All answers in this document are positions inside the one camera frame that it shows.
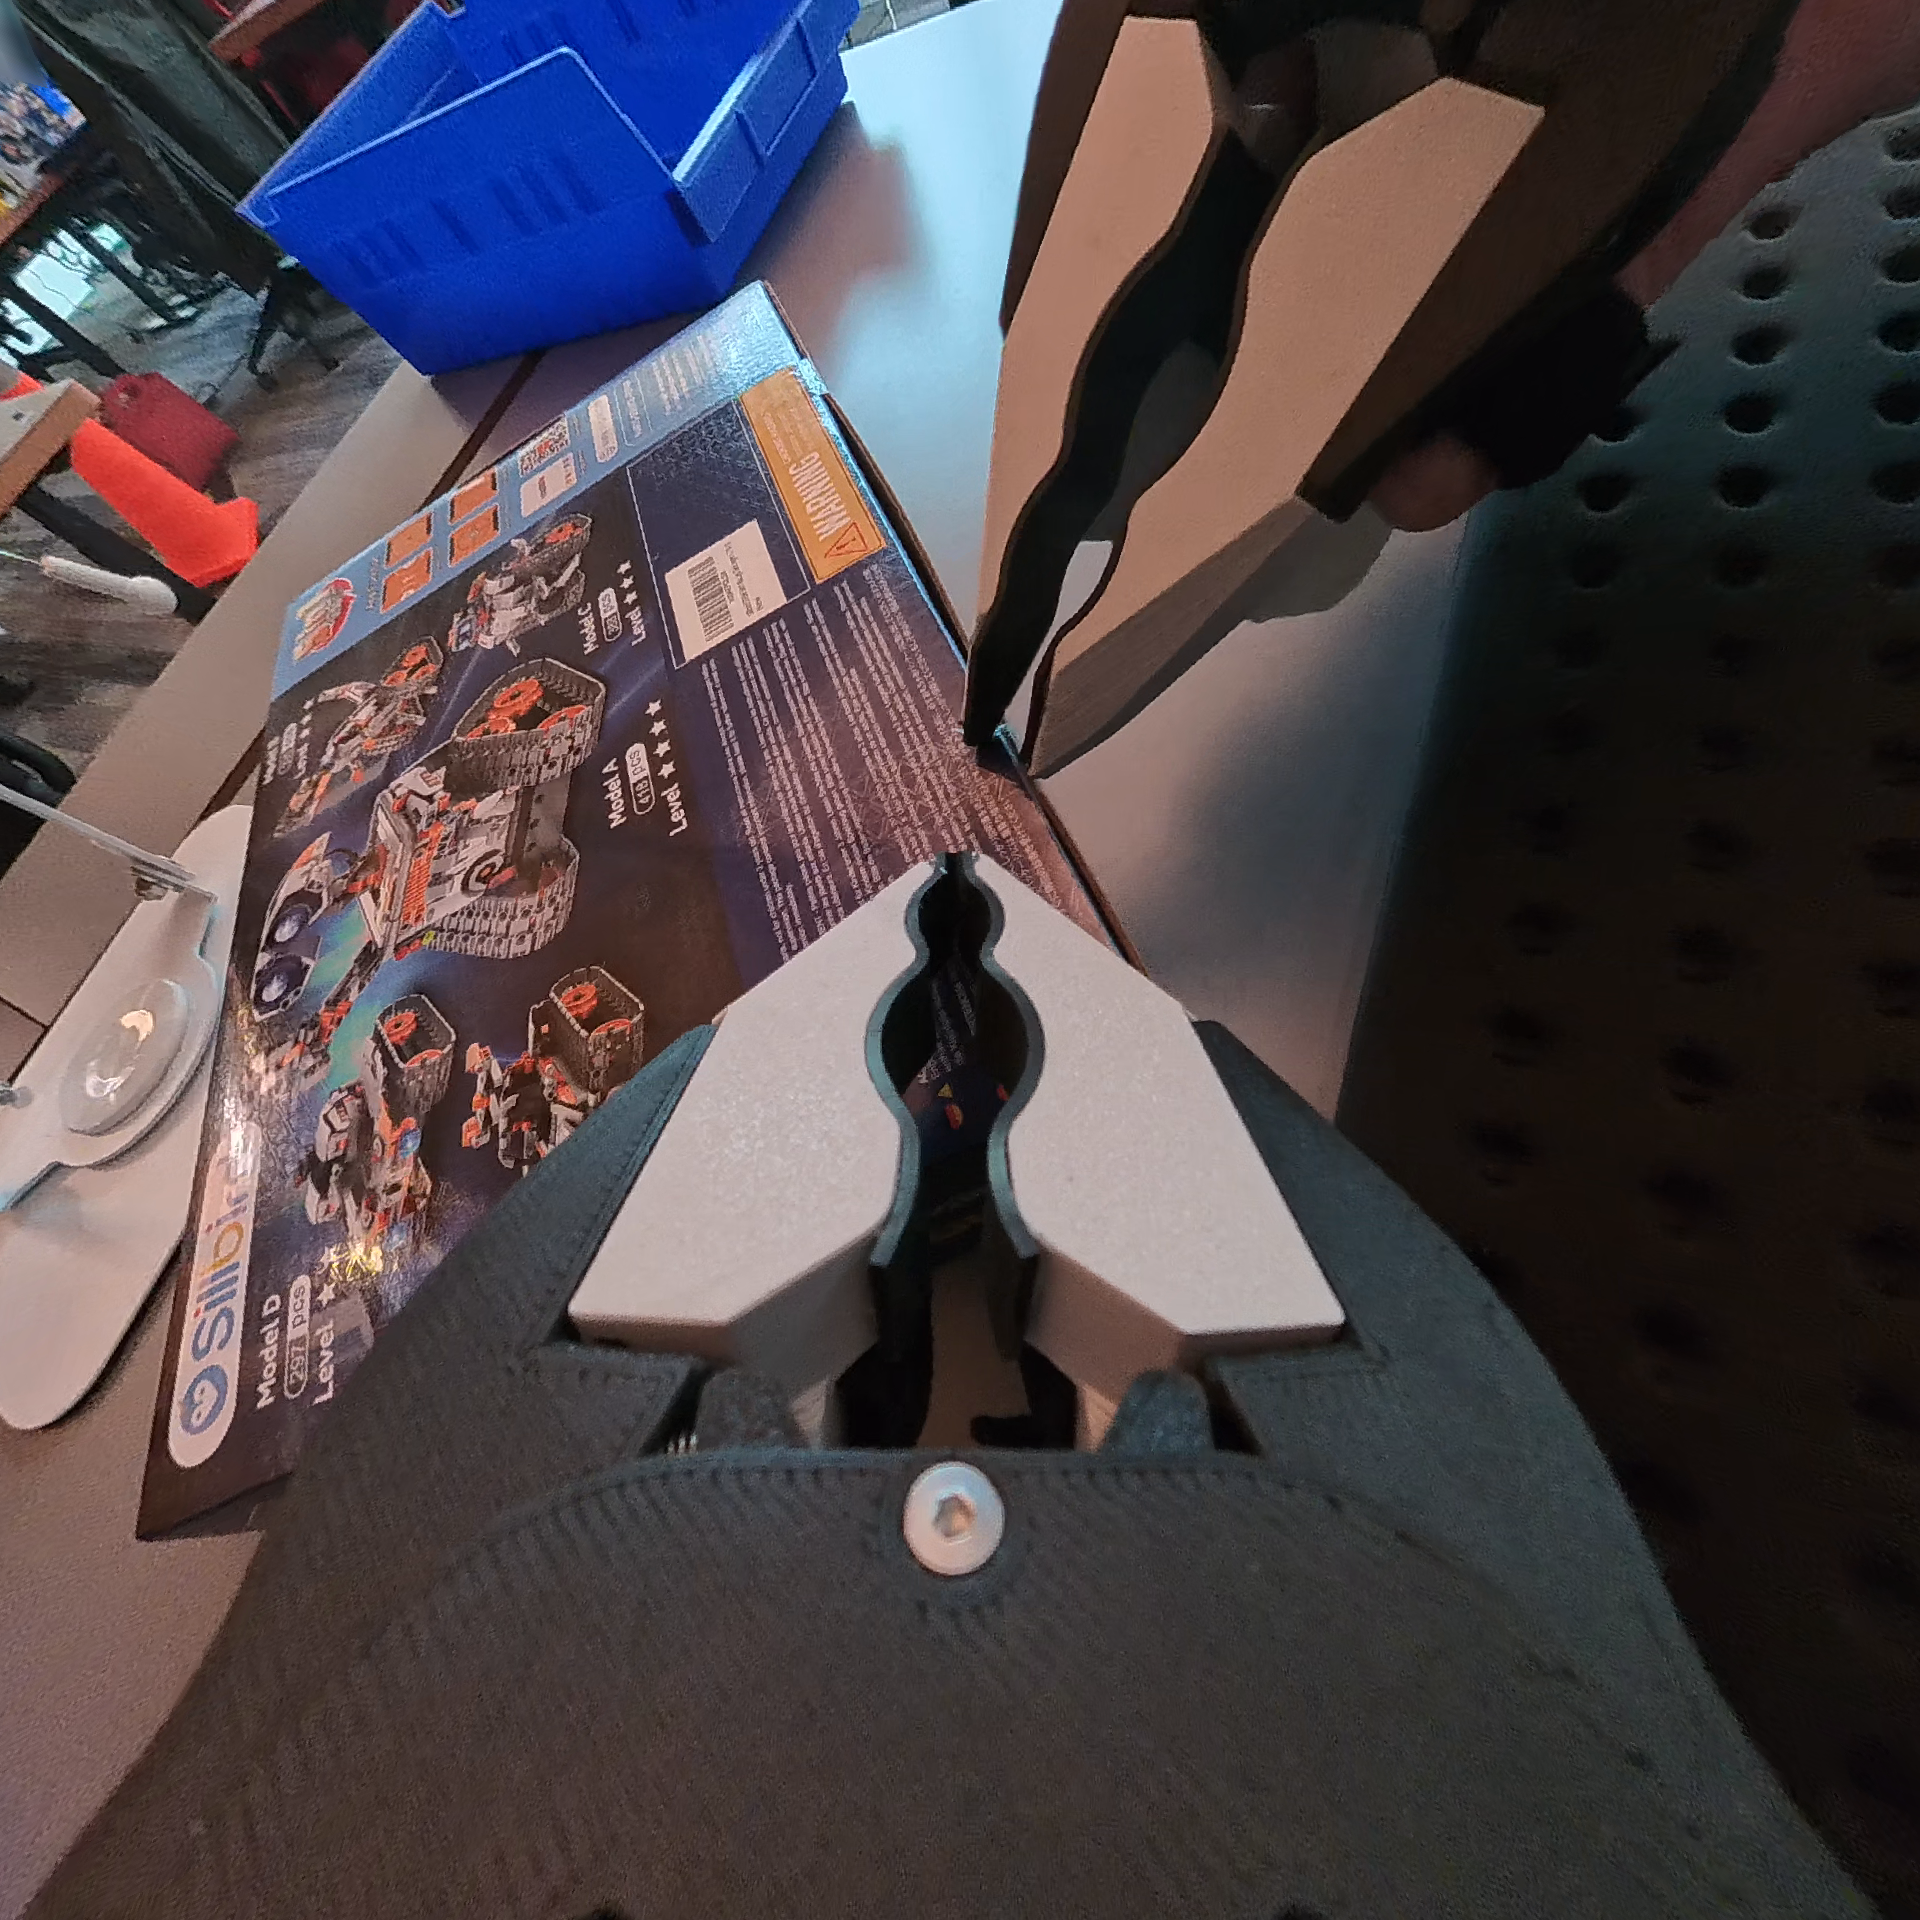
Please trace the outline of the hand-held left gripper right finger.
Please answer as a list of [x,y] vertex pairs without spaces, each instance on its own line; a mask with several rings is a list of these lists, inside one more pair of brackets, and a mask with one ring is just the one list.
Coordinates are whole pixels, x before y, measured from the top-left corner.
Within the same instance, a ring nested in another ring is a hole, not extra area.
[[993,858],[970,884],[1024,1037],[989,1183],[1028,1283],[1019,1341],[1073,1383],[1073,1441],[1096,1445],[1139,1373],[1344,1337],[1195,1019]]

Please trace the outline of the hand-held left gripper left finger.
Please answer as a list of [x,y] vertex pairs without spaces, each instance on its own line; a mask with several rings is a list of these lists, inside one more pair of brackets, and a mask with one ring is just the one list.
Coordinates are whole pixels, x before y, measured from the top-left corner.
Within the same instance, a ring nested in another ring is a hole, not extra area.
[[912,1445],[930,1412],[920,1133],[961,858],[938,854],[714,1019],[568,1322],[646,1355],[827,1386],[842,1441]]

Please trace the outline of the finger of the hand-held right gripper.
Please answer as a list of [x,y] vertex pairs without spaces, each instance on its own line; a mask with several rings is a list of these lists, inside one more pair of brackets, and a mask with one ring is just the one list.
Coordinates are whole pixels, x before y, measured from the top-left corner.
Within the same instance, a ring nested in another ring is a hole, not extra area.
[[1310,467],[1540,120],[1438,75],[1310,153],[1251,248],[1214,411],[1131,504],[1106,584],[1046,660],[1033,776],[1103,743],[1243,618],[1313,521]]
[[1229,72],[1192,13],[1115,13],[1046,53],[1001,321],[976,618],[961,736],[986,747],[1046,635],[1079,544],[1120,544],[1174,448],[1139,419],[1170,356],[1226,356],[1243,259],[1276,195],[1236,123]]

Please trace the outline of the blue robot kit box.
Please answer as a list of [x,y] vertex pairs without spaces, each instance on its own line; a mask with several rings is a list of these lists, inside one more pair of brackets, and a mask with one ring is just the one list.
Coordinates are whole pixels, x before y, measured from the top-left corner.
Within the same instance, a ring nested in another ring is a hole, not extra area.
[[1103,907],[766,285],[288,612],[138,1537],[248,1500],[661,1044],[930,854]]

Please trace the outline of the grey desk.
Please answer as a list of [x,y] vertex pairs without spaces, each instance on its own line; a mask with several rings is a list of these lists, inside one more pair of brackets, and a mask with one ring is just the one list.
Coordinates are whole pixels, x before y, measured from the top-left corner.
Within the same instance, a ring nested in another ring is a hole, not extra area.
[[[849,53],[849,101],[748,263],[972,623],[999,285],[1054,4],[962,4]],[[277,644],[331,574],[676,321],[370,399],[241,574],[256,612],[188,650]],[[1143,971],[1333,1114],[1380,886],[1422,767],[1465,523],[1396,536],[1339,607],[1247,623],[1046,783]],[[167,1352],[159,1287],[97,1386],[2,1429],[2,1916],[22,1916],[165,1725],[248,1568],[245,1521],[138,1541]]]

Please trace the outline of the person's right hand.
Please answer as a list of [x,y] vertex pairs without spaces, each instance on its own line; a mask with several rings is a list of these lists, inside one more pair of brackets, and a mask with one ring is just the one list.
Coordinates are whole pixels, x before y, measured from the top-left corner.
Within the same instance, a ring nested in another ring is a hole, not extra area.
[[[1920,7],[1910,0],[1802,0],[1784,27],[1775,82],[1711,170],[1669,223],[1614,275],[1648,310],[1682,267],[1775,181],[1865,120],[1914,101]],[[1374,485],[1374,509],[1403,532],[1451,523],[1498,492],[1498,467],[1468,441],[1435,436]]]

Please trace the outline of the blue plastic bin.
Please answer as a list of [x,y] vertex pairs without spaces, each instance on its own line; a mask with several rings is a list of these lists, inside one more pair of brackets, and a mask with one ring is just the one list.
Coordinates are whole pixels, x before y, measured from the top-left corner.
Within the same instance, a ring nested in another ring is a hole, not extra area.
[[732,294],[849,75],[850,0],[422,4],[241,215],[437,372]]

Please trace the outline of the white stand base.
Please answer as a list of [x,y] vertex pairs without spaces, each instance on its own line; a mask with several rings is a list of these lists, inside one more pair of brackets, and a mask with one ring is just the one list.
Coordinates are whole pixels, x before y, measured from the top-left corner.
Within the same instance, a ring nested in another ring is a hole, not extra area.
[[225,1011],[248,805],[178,854],[183,890],[127,914],[2,1083],[0,1412],[68,1414],[182,1245]]

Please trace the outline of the orange foam block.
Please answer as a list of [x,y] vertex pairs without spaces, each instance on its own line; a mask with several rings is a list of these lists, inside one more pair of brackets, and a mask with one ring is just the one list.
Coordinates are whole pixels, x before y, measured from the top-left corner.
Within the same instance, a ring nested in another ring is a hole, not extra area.
[[256,550],[256,504],[211,498],[172,467],[125,441],[103,420],[83,420],[68,441],[68,465],[83,483],[150,544],[159,564],[193,588],[225,584]]

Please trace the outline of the white tube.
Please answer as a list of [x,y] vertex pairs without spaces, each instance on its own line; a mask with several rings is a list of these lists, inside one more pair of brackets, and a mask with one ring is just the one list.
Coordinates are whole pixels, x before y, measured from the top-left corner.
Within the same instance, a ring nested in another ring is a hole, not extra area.
[[62,560],[62,555],[44,555],[37,574],[68,588],[135,607],[143,614],[165,618],[165,614],[182,612],[178,588],[150,574],[110,574],[110,568]]

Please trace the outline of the red box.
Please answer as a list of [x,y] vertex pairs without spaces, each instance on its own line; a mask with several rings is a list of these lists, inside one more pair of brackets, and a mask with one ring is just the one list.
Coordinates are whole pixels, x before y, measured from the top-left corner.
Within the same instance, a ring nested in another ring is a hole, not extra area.
[[97,420],[193,492],[226,483],[236,424],[159,370],[125,370],[97,391]]

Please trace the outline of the black office chair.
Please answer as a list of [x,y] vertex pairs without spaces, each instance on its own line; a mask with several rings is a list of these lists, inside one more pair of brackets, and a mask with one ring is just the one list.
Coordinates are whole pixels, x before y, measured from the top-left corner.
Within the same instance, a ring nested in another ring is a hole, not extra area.
[[260,353],[277,331],[335,370],[319,331],[313,275],[241,215],[241,197],[288,150],[288,136],[236,69],[211,53],[204,4],[22,0],[16,15],[165,247],[199,275],[225,275],[256,298],[254,377],[271,389]]

